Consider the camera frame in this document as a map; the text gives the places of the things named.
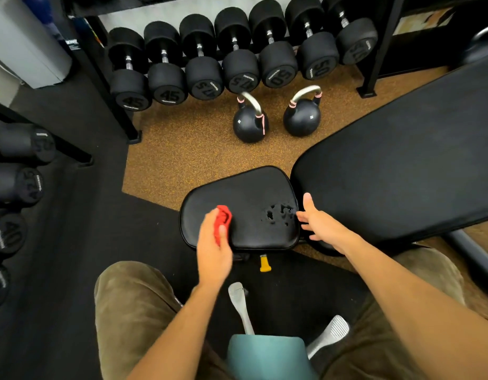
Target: black vinyl pad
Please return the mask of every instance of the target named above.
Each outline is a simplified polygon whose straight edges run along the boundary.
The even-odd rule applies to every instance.
[[[383,248],[488,220],[488,58],[317,143],[291,184]]]
[[[195,188],[181,207],[185,242],[196,248],[206,213],[227,205],[233,218],[230,245],[235,249],[289,249],[299,239],[297,200],[290,181],[276,167],[261,167]]]

